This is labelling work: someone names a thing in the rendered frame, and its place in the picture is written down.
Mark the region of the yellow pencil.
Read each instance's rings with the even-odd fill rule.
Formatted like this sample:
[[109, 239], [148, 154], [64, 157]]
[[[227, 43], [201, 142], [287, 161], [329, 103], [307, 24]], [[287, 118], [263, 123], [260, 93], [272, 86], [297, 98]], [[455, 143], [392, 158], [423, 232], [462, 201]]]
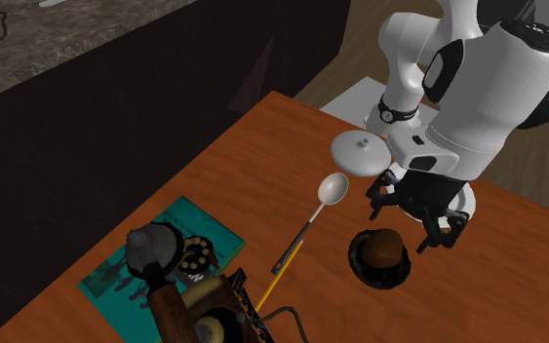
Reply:
[[280, 270], [280, 272], [275, 276], [275, 278], [273, 279], [273, 281], [271, 282], [271, 284], [269, 285], [269, 287], [267, 288], [267, 290], [265, 291], [265, 293], [261, 296], [261, 298], [259, 299], [259, 301], [257, 302], [256, 306], [255, 306], [255, 311], [256, 312], [259, 312], [260, 308], [262, 307], [263, 303], [266, 301], [267, 297], [269, 296], [269, 294], [271, 293], [271, 291], [273, 290], [273, 288], [278, 284], [279, 280], [282, 278], [282, 276], [284, 275], [284, 273], [286, 272], [289, 264], [291, 263], [291, 261], [294, 259], [296, 253], [298, 252], [298, 250], [300, 249], [300, 247], [302, 246], [303, 244], [303, 239], [300, 240], [297, 245], [292, 249], [291, 251], [291, 254], [290, 256], [288, 257], [288, 259], [284, 262], [284, 264], [282, 265], [282, 268]]

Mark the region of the orange wooden table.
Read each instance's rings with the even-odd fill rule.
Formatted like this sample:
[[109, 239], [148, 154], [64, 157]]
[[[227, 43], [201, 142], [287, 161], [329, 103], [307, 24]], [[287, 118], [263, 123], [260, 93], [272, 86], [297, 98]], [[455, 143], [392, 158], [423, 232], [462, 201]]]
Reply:
[[[118, 343], [78, 283], [123, 245], [129, 230], [183, 196], [245, 240], [231, 261], [252, 300], [319, 207], [317, 188], [335, 171], [330, 145], [347, 124], [271, 93], [0, 328], [0, 343]], [[418, 223], [395, 208], [369, 220], [370, 181], [351, 177], [344, 199], [321, 210], [262, 305], [276, 343], [549, 343], [549, 210], [484, 181], [477, 209], [451, 249], [411, 256], [407, 281], [363, 285], [347, 250], [370, 227], [390, 227], [408, 249]]]

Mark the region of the white lid with knob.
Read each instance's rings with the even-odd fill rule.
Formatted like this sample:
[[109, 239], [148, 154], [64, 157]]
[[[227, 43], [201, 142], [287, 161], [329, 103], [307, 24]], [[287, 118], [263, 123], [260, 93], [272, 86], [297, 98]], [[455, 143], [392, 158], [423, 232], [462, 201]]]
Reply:
[[346, 131], [336, 136], [331, 144], [331, 155], [341, 170], [361, 177], [381, 174], [392, 161], [382, 138], [360, 130]]

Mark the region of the black round dish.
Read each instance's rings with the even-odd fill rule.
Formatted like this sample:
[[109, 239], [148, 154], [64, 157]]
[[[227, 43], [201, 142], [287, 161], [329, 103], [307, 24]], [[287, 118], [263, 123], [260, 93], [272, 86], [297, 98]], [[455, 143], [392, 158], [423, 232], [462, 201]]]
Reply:
[[359, 232], [351, 241], [348, 249], [348, 262], [354, 275], [366, 286], [375, 289], [393, 289], [406, 281], [411, 272], [411, 261], [407, 248], [403, 247], [403, 255], [400, 262], [390, 268], [376, 269], [369, 266], [362, 257], [362, 249], [368, 238], [368, 229]]

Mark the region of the dark counter with stone top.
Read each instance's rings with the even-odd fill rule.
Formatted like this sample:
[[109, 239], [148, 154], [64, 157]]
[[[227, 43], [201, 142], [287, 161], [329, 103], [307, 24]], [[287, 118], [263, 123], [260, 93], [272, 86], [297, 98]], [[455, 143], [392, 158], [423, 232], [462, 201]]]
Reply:
[[113, 0], [139, 27], [0, 93], [0, 327], [270, 92], [338, 54], [351, 0]]

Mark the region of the teal book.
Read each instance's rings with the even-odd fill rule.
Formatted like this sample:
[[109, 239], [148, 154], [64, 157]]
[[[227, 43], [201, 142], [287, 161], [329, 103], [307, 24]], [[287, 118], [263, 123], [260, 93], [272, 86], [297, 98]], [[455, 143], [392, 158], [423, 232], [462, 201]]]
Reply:
[[[209, 239], [220, 268], [225, 268], [245, 245], [241, 237], [183, 196], [154, 220], [173, 224], [185, 238]], [[78, 288], [125, 343], [161, 343], [146, 301], [148, 285], [129, 273], [124, 248], [104, 260]]]

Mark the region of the antique wooden telephone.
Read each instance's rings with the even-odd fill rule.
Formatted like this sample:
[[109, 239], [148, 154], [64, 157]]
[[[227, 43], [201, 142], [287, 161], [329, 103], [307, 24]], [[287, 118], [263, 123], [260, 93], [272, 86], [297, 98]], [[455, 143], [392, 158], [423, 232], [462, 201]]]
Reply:
[[184, 239], [172, 224], [152, 222], [130, 231], [125, 258], [130, 274], [148, 285], [162, 343], [275, 343], [245, 290], [242, 269], [177, 289], [173, 272], [195, 276], [218, 267], [207, 238]]

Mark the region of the pale grey robot stand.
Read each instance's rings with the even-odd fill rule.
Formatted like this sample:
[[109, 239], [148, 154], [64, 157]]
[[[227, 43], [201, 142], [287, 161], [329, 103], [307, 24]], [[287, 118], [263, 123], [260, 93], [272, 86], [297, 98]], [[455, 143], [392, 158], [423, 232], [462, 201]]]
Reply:
[[425, 127], [438, 114], [420, 101], [419, 93], [403, 91], [396, 81], [389, 86], [371, 77], [344, 91], [322, 111], [382, 136], [400, 128]]

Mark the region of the brown muffin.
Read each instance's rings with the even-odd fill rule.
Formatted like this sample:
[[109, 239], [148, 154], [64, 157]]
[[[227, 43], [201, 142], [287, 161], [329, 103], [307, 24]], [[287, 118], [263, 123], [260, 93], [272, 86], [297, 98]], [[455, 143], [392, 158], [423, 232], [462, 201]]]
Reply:
[[390, 268], [397, 265], [403, 255], [401, 235], [389, 228], [370, 230], [362, 249], [364, 261], [376, 269]]

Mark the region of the white plate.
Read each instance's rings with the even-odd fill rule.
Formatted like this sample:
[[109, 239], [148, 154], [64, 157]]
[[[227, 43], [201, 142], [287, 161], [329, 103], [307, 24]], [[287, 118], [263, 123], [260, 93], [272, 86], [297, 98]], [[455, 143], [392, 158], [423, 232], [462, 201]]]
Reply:
[[[401, 180], [404, 175], [406, 174], [407, 170], [400, 167], [397, 163], [393, 163], [389, 166], [389, 170], [392, 171], [392, 173], [395, 175], [395, 177], [399, 180]], [[394, 193], [395, 191], [395, 185], [388, 185], [385, 186], [384, 189], [387, 193]], [[463, 211], [468, 213], [469, 219], [474, 215], [474, 212], [476, 210], [476, 198], [473, 192], [473, 189], [471, 188], [470, 184], [467, 182], [463, 185], [461, 190], [456, 194], [456, 196], [451, 200], [451, 202], [448, 205], [450, 210], [455, 211]], [[404, 211], [406, 216], [409, 218], [420, 221], [418, 218], [412, 216], [408, 212]], [[442, 229], [448, 229], [451, 228], [448, 224], [447, 218], [443, 215], [438, 218], [439, 225]]]

